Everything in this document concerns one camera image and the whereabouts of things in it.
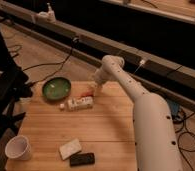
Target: white bottle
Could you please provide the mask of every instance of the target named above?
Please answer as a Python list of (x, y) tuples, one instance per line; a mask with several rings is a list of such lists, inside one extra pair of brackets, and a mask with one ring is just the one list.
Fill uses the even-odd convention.
[(60, 104), (60, 109), (67, 109), (69, 111), (79, 110), (79, 109), (86, 109), (93, 107), (93, 98), (91, 96), (83, 97), (80, 99), (72, 98), (68, 100), (65, 104)]
[(56, 21), (55, 12), (52, 10), (50, 3), (47, 3), (47, 6), (48, 6), (49, 21), (55, 22)]

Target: wire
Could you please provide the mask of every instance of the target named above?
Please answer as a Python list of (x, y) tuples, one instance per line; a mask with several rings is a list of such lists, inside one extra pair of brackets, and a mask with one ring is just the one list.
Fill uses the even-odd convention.
[(151, 5), (152, 7), (154, 7), (154, 8), (158, 8), (155, 4), (153, 4), (152, 2), (149, 2), (149, 1), (147, 1), (147, 0), (141, 0), (142, 2), (144, 2), (144, 3), (147, 3), (147, 4), (149, 4), (149, 5)]
[(51, 73), (50, 75), (47, 75), (46, 77), (44, 77), (43, 79), (39, 80), (39, 81), (35, 81), (33, 82), (33, 84), (36, 84), (38, 82), (41, 82), (41, 81), (45, 81), (46, 79), (48, 79), (49, 77), (52, 77), (54, 76), (57, 72), (61, 71), (63, 69), (63, 66), (64, 64), (66, 63), (66, 61), (70, 58), (70, 56), (72, 55), (72, 52), (73, 52), (73, 47), (71, 48), (69, 54), (67, 55), (66, 59), (64, 61), (62, 61), (60, 64), (61, 66), (56, 70), (54, 71), (53, 73)]
[(182, 122), (186, 121), (187, 119), (191, 118), (194, 115), (195, 115), (195, 112), (193, 112), (192, 114), (190, 114), (189, 116), (187, 116)]
[(195, 140), (195, 133), (191, 132), (191, 131), (187, 128), (187, 123), (186, 123), (186, 121), (187, 121), (189, 118), (191, 118), (192, 116), (195, 115), (195, 112), (193, 112), (192, 114), (189, 114), (188, 116), (186, 116), (186, 113), (185, 113), (185, 111), (184, 111), (183, 109), (181, 109), (180, 112), (181, 112), (181, 114), (183, 115), (182, 120), (180, 120), (180, 121), (178, 121), (178, 122), (176, 122), (176, 123), (177, 123), (177, 124), (182, 124), (182, 127), (181, 127), (179, 130), (177, 130), (176, 133), (179, 133), (179, 132), (183, 131), (183, 129), (185, 129), (185, 131), (184, 131), (184, 132), (181, 132), (181, 133), (179, 134), (179, 136), (178, 136), (178, 139), (177, 139), (178, 148), (179, 148), (179, 150), (180, 150), (180, 153), (181, 153), (183, 159), (186, 161), (186, 163), (188, 164), (188, 166), (190, 167), (190, 169), (191, 169), (192, 171), (194, 171), (194, 169), (193, 169), (191, 163), (189, 162), (189, 160), (187, 159), (187, 157), (184, 155), (183, 151), (184, 151), (184, 152), (192, 153), (192, 152), (195, 152), (195, 148), (193, 148), (193, 149), (186, 149), (186, 148), (183, 148), (183, 147), (180, 146), (180, 141), (181, 141), (181, 138), (182, 138), (183, 136), (185, 136), (185, 135), (190, 135), (190, 136)]
[[(178, 71), (178, 70), (179, 70), (180, 68), (182, 68), (182, 67), (183, 67), (183, 65), (180, 65), (180, 66), (177, 67), (176, 69), (173, 69), (173, 70), (169, 71), (167, 74), (165, 74), (165, 75), (163, 76), (163, 78), (168, 78), (169, 75), (171, 75), (172, 73)], [(158, 91), (161, 91), (162, 88), (163, 88), (163, 87), (160, 86), (158, 89), (154, 89), (154, 90), (150, 90), (150, 91), (152, 91), (152, 92), (158, 92)]]
[(184, 153), (182, 152), (181, 149), (180, 149), (180, 154), (182, 155), (182, 157), (184, 158), (184, 160), (186, 161), (186, 163), (189, 165), (190, 169), (192, 171), (194, 171), (194, 168), (192, 167), (191, 163), (188, 161), (188, 159), (186, 158), (186, 156), (184, 155)]
[(12, 45), (12, 46), (9, 46), (7, 47), (12, 58), (16, 58), (17, 56), (19, 56), (19, 51), (22, 49), (22, 45), (19, 45), (19, 44), (15, 44), (15, 45)]
[(70, 58), (70, 56), (72, 55), (72, 52), (73, 52), (73, 49), (74, 49), (74, 45), (77, 44), (77, 43), (79, 43), (79, 38), (76, 38), (76, 37), (73, 38), (73, 39), (72, 39), (72, 43), (73, 43), (73, 44), (72, 44), (72, 46), (71, 46), (71, 49), (70, 49), (70, 51), (69, 51), (69, 54), (67, 55), (67, 57), (65, 58), (65, 60), (63, 60), (63, 61), (61, 61), (61, 62), (56, 62), (56, 63), (43, 63), (43, 64), (38, 64), (38, 65), (33, 65), (33, 66), (30, 66), (30, 67), (28, 67), (28, 68), (23, 69), (23, 71), (27, 71), (27, 70), (29, 70), (29, 69), (32, 69), (32, 68), (35, 68), (35, 67), (40, 67), (40, 66), (60, 65), (60, 67), (59, 67), (56, 71), (54, 71), (53, 73), (47, 75), (46, 77), (44, 77), (43, 79), (41, 79), (41, 80), (39, 80), (39, 81), (33, 82), (33, 83), (32, 83), (33, 85), (36, 84), (37, 82), (44, 81), (44, 80), (48, 79), (49, 77), (54, 76), (57, 72), (59, 72), (60, 70), (63, 69), (64, 64), (66, 63), (66, 61), (67, 61), (67, 60)]

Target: white block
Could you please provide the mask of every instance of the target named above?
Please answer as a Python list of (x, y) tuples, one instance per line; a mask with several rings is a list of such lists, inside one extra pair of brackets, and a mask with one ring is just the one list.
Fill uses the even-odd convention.
[(82, 150), (78, 139), (74, 139), (59, 148), (63, 160), (69, 158), (71, 155), (78, 153)]

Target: cup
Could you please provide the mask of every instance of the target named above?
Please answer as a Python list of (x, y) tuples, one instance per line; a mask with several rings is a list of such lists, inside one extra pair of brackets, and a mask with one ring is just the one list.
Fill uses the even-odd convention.
[(26, 136), (13, 137), (5, 147), (5, 154), (9, 159), (29, 160), (32, 157), (32, 149)]

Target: black chair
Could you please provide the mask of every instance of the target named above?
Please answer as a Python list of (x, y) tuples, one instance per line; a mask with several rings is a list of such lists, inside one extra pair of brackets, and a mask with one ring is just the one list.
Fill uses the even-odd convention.
[(15, 102), (20, 98), (31, 97), (28, 76), (12, 59), (3, 37), (0, 33), (0, 139), (5, 131), (10, 128), (18, 133), (17, 121), (24, 118), (25, 113), (13, 116)]

